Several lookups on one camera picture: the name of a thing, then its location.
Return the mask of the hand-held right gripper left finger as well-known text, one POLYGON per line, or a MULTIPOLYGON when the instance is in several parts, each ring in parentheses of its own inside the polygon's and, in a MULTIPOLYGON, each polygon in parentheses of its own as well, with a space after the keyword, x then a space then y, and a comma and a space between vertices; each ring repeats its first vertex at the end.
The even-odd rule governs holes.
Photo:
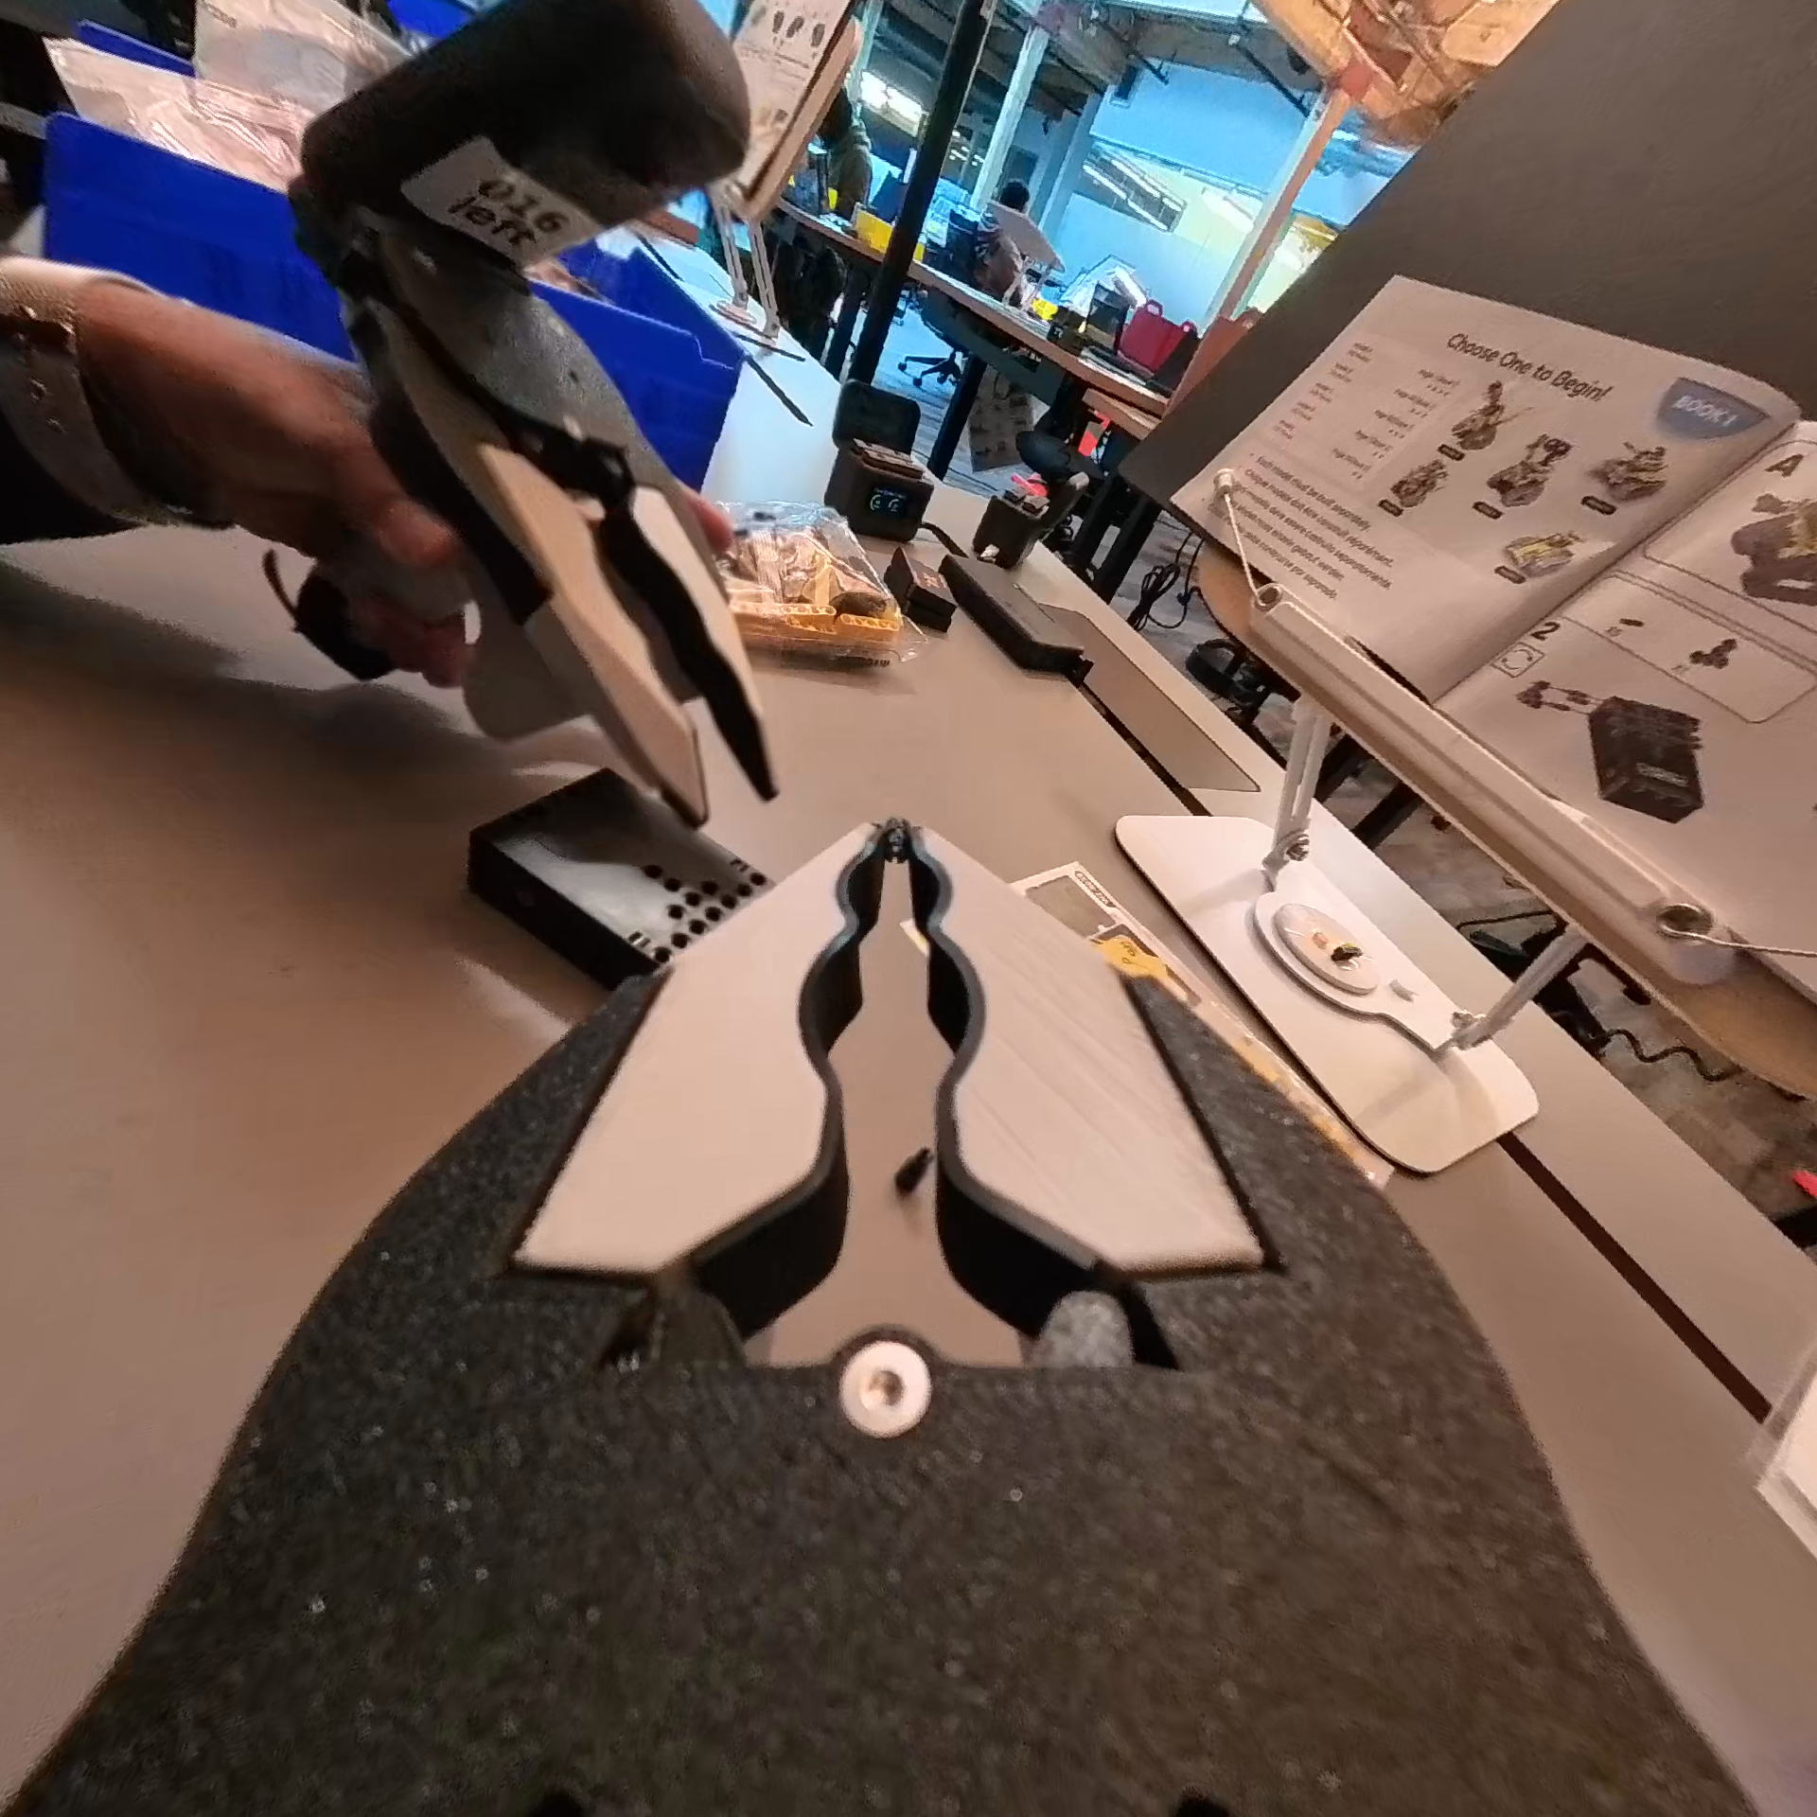
POLYGON ((651 981, 519 1268, 684 1283, 733 1322, 776 1322, 831 1275, 849 1221, 831 1050, 862 1009, 891 854, 884 824, 855 826, 651 981))

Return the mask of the clear bag of yellow parts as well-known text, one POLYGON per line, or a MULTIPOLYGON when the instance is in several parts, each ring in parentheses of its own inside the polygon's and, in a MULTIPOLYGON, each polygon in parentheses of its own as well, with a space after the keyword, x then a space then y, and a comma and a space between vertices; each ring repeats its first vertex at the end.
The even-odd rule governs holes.
POLYGON ((831 665, 891 665, 911 628, 849 522, 821 504, 725 508, 733 543, 719 561, 749 650, 831 665))

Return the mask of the wooden background book stand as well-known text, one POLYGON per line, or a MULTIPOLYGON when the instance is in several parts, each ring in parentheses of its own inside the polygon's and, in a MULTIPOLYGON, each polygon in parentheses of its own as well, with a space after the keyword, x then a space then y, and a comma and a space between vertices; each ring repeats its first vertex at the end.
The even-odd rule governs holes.
POLYGON ((714 310, 764 349, 782 340, 782 306, 764 243, 769 214, 841 89, 858 52, 852 1, 753 1, 733 35, 751 104, 740 169, 707 187, 719 253, 733 297, 714 310))

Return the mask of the printed paper sheet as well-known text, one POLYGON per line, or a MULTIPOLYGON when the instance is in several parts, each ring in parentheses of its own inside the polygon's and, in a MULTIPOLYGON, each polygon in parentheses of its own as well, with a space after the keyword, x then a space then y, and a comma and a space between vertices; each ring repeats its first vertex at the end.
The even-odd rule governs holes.
POLYGON ((1815 1554, 1815 1348, 1764 1420, 1750 1469, 1762 1501, 1815 1554))

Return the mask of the clear plastic bag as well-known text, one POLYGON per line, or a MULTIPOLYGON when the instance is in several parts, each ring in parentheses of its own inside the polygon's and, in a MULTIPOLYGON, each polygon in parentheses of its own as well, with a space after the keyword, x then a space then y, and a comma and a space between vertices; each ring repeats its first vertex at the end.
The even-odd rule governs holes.
POLYGON ((73 36, 45 50, 82 121, 269 190, 301 171, 316 117, 411 55, 392 31, 329 1, 197 4, 190 75, 73 36))

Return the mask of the grey wrist watch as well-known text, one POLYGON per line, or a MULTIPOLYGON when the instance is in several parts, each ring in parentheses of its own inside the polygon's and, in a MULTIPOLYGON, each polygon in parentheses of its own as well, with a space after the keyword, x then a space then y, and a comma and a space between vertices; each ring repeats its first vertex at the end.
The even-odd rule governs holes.
POLYGON ((151 289, 125 274, 44 257, 3 259, 3 412, 24 451, 81 506, 132 527, 185 514, 131 475, 85 382, 81 329, 91 287, 151 289))

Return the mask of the black pole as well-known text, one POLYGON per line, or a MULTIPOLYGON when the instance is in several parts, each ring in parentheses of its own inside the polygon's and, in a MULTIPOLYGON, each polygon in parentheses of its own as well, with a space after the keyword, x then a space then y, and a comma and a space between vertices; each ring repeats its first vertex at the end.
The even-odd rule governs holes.
POLYGON ((849 381, 869 382, 876 377, 899 302, 918 259, 927 214, 943 172, 954 127, 984 54, 994 13, 995 1, 958 1, 940 85, 924 117, 920 139, 916 141, 916 160, 906 178, 893 234, 869 287, 862 336, 849 358, 849 381))

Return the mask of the red storage bin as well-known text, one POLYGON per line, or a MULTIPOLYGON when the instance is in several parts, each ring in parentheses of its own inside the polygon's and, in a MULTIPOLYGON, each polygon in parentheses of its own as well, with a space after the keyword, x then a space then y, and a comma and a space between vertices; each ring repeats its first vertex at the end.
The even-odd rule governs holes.
POLYGON ((1198 349, 1192 320, 1176 323, 1156 299, 1134 310, 1119 338, 1117 364, 1130 377, 1159 394, 1172 394, 1188 373, 1198 349))

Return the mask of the black charger adapter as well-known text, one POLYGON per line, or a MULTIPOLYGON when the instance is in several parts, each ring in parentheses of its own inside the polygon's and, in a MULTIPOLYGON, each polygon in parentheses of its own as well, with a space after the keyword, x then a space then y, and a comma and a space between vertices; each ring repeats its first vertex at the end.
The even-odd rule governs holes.
POLYGON ((972 554, 1000 568, 1016 568, 1041 540, 1064 523, 1089 487, 1091 475, 1087 472, 1069 472, 1047 489, 1042 500, 1022 491, 995 496, 972 536, 972 554))

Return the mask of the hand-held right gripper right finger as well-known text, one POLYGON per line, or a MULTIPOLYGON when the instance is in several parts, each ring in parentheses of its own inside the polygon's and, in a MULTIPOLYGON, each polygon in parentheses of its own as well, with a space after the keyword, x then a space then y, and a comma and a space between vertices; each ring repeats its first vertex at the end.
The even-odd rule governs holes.
POLYGON ((1248 1274, 1265 1246, 1156 1033, 1202 1020, 958 850, 902 836, 949 1047, 934 1114, 940 1246, 966 1292, 1042 1327, 1077 1292, 1248 1274))

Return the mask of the instruction booklet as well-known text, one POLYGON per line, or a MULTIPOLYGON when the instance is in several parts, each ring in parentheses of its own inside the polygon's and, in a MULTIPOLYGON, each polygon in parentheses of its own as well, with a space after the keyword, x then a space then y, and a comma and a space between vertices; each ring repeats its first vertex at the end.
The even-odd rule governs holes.
POLYGON ((1687 981, 1812 996, 1812 421, 1759 378, 1391 279, 1171 504, 1636 876, 1687 981))

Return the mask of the background wooden desk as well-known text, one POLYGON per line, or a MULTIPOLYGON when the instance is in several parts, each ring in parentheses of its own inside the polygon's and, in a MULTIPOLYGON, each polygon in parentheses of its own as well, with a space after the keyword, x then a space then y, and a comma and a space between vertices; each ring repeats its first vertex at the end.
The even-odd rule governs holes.
MULTIPOLYGON (((882 253, 868 247, 841 219, 810 214, 788 198, 776 205, 775 221, 789 222, 788 229, 780 229, 784 238, 810 235, 849 263, 823 364, 837 378, 856 373, 869 381, 875 365, 855 371, 850 360, 855 330, 868 306, 873 279, 882 265, 882 253)), ((936 329, 952 329, 948 340, 960 357, 960 377, 927 457, 927 465, 940 477, 948 475, 966 439, 987 371, 1002 373, 1016 390, 1050 405, 1052 423, 1072 432, 1083 430, 1089 417, 1100 417, 1130 439, 1146 439, 1171 403, 1146 381, 1122 373, 1102 357, 1063 349, 1026 310, 1012 310, 921 259, 908 263, 906 286, 924 301, 942 297, 936 329)))

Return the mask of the black charging case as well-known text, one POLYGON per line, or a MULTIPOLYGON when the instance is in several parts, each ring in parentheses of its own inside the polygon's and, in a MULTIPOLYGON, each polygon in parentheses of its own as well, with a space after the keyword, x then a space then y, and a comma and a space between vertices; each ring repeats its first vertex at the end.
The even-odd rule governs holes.
POLYGON ((911 540, 934 493, 920 463, 921 410, 911 398, 849 378, 834 410, 834 466, 825 506, 862 539, 911 540))

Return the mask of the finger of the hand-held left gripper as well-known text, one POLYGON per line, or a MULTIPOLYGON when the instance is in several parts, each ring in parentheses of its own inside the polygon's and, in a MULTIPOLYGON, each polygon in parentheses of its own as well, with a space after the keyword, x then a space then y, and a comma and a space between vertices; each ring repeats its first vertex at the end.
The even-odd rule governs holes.
POLYGON ((606 577, 596 522, 525 457, 481 443, 488 504, 545 581, 528 624, 544 664, 584 700, 635 775, 690 826, 709 814, 692 715, 651 660, 645 632, 606 577))
POLYGON ((604 563, 675 698, 697 698, 762 801, 780 793, 758 685, 733 608, 690 500, 628 485, 604 514, 604 563))

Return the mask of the black perforated battery box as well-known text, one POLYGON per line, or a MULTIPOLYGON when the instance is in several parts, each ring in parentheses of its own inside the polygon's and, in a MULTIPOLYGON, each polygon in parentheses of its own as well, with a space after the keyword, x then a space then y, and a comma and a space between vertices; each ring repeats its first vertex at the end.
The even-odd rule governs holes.
POLYGON ((609 769, 472 828, 465 882, 604 989, 671 969, 770 887, 609 769))

